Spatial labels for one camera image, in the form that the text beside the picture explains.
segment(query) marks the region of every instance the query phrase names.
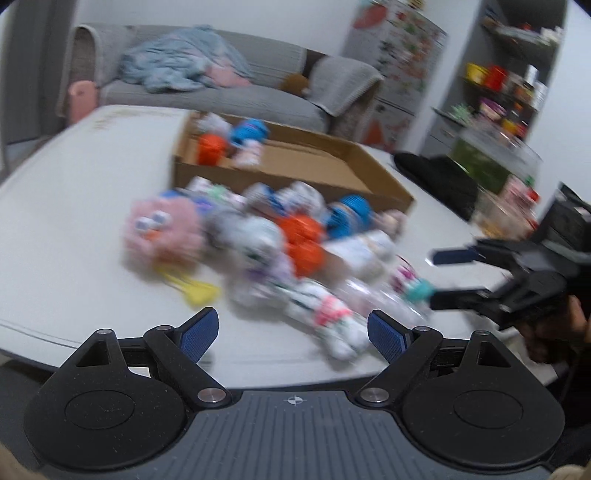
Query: shelf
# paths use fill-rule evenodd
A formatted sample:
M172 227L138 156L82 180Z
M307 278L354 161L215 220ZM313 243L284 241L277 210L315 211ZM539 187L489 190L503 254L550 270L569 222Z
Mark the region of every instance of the shelf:
M482 96L486 96L486 97L492 98L494 100L497 100L499 103L511 102L513 104L515 102L518 102L520 105L523 105L524 110L528 110L531 113L538 113L538 111L535 108L533 108L528 103L523 103L521 100L519 100L517 97L515 97L515 95L509 94L509 93L503 93L503 92L496 92L495 90L491 90L490 88L487 88L484 85L479 85L478 83L474 83L473 81L471 81L470 79L468 79L466 77L462 77L462 79L468 85L470 85L471 87L480 91Z
M549 69L556 56L558 45L546 43L542 36L514 27L482 27L512 56L517 57L538 69Z
M433 107L433 111L437 115L442 116L443 118L447 118L450 122L454 122L456 125L460 125L460 127L463 127L463 128L467 128L468 127L468 125L466 125L464 122L458 120L457 118L455 118L451 114L446 113L443 110L440 110L439 108Z

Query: red container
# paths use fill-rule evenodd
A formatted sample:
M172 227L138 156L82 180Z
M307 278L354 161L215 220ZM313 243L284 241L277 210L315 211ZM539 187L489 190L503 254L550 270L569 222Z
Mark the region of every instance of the red container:
M493 65L488 69L488 75L484 81L484 86L495 92L500 92L507 79L507 71L498 65Z

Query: refrigerator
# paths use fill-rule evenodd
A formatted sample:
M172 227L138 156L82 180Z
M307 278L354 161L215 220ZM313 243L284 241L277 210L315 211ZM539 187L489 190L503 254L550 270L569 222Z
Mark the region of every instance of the refrigerator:
M396 0L362 0L343 56L374 66L385 81L355 140L393 153L427 93L446 33Z

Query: sofa armrest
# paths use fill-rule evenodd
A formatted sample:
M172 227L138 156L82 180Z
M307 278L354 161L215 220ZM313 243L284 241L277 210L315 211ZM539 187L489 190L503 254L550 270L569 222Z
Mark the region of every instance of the sofa armrest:
M384 78L371 65L344 57L325 57L310 73L308 100L332 117L341 116Z
M131 46L136 27L89 23L78 25L70 35L61 76L57 114L67 115L67 91L79 80L91 80L97 88L119 74L121 55Z

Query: blue blanket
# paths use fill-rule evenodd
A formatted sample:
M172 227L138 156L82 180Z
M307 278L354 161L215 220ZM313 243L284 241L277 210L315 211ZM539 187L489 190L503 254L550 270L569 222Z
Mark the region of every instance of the blue blanket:
M130 48L121 58L121 79L143 84L150 93L190 92L216 86L205 75L213 64L233 68L247 79L253 77L242 54L209 25L201 25Z

